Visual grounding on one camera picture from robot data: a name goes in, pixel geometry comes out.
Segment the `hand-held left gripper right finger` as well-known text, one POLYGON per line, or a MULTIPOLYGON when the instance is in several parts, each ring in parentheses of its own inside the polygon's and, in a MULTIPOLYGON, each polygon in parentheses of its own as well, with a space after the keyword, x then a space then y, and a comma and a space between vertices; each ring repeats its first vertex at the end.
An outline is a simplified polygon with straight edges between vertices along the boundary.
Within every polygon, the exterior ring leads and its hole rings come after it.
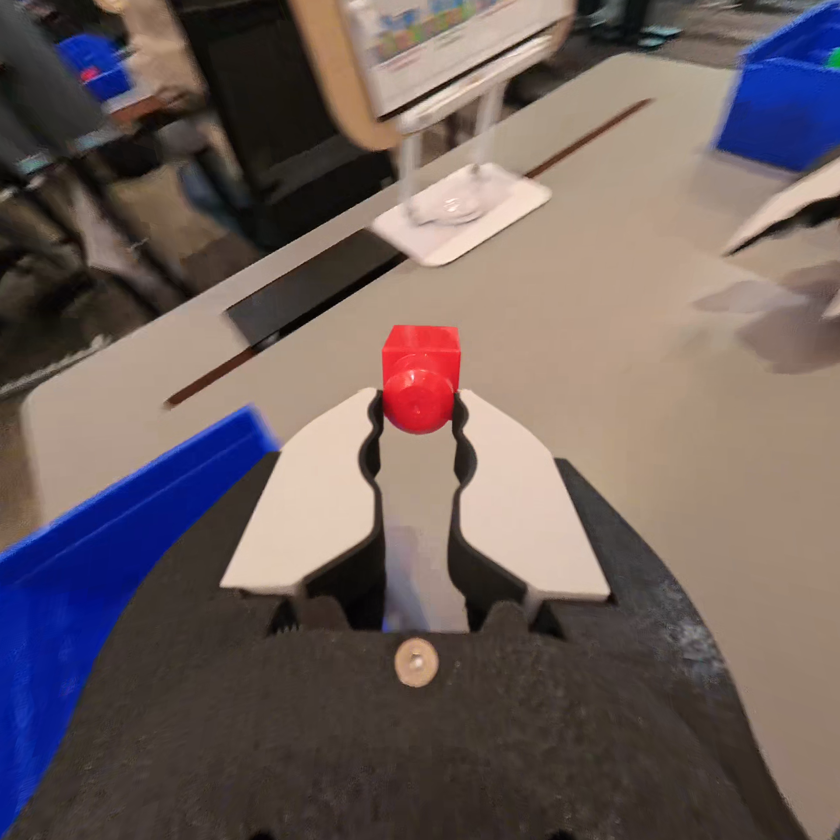
POLYGON ((478 632, 501 603, 530 626, 547 604, 603 606, 611 586, 549 448, 471 390, 455 396, 448 576, 478 632))

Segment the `black high-back chair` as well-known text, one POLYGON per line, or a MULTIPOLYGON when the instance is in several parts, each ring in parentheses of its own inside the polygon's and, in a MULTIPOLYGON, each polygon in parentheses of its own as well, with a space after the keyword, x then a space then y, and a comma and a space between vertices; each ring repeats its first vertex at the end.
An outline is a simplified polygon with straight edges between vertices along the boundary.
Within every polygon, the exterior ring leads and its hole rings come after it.
POLYGON ((395 180, 388 152, 347 140, 329 115, 287 2, 172 2, 233 148, 246 230, 277 249, 395 180))

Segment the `red toy block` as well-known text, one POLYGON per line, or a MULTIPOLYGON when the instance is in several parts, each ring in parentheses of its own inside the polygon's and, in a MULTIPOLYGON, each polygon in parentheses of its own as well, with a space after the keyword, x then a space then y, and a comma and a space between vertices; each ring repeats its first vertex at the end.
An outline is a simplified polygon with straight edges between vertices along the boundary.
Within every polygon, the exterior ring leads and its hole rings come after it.
POLYGON ((395 325, 381 352, 383 410, 408 434, 431 434, 453 416, 461 349, 455 327, 395 325))

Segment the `printed instruction sheet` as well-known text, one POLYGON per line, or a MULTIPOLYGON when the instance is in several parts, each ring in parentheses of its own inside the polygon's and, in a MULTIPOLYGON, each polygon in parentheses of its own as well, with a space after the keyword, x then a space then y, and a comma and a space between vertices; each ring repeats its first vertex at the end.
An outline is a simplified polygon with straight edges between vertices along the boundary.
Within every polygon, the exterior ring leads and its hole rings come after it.
POLYGON ((378 119, 573 19, 576 6, 571 1, 339 2, 378 119))

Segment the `white document stand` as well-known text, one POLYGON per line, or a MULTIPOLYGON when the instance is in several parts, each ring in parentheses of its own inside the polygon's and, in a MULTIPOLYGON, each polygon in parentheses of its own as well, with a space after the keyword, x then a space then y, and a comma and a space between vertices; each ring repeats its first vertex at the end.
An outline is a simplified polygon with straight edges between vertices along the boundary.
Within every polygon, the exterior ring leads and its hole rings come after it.
POLYGON ((547 186, 494 163, 491 148, 509 80, 547 57, 552 45, 553 33, 532 36, 397 119, 398 203, 372 220, 374 235, 420 266, 447 266, 551 199, 547 186), (418 192, 424 132, 471 102, 478 102, 478 112, 468 164, 418 192))

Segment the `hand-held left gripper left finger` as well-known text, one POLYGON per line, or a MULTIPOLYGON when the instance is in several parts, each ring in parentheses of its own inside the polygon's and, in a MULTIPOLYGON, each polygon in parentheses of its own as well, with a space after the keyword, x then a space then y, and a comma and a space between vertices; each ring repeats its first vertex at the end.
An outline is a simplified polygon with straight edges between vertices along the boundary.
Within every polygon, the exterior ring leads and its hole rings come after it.
POLYGON ((382 393, 365 387, 283 444, 223 590, 289 601, 329 597, 353 629, 384 622, 382 393))

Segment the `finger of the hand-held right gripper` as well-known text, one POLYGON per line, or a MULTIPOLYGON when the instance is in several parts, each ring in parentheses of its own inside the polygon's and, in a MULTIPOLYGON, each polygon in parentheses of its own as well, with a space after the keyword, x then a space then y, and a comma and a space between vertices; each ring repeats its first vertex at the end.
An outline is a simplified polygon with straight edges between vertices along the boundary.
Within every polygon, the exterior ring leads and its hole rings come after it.
POLYGON ((721 254, 734 256, 767 238, 839 219, 839 155, 826 154, 744 222, 721 254))

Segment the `blue plastic bin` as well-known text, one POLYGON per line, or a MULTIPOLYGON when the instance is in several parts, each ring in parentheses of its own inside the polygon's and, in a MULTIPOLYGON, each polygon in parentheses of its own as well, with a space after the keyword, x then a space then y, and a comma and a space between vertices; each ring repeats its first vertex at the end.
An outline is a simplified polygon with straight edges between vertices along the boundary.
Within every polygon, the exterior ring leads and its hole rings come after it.
POLYGON ((839 143, 839 3, 825 2, 745 49, 716 148, 803 172, 839 143))
POLYGON ((34 794, 114 624, 163 554, 280 450, 245 406, 2 552, 1 829, 34 794))
POLYGON ((74 35, 56 46, 59 57, 99 102, 108 102, 133 89, 119 48, 101 35, 74 35))

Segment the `grey metal rail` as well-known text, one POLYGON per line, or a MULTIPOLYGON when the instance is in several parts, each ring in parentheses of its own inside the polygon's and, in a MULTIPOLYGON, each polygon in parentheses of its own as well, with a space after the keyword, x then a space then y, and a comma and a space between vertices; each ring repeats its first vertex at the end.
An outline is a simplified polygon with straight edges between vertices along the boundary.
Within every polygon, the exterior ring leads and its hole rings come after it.
POLYGON ((51 380, 64 371, 68 371, 99 352, 107 349, 113 343, 109 335, 96 335, 87 347, 69 353, 62 358, 43 365, 35 371, 23 374, 16 379, 1 384, 1 402, 15 398, 21 394, 31 392, 37 386, 51 380))

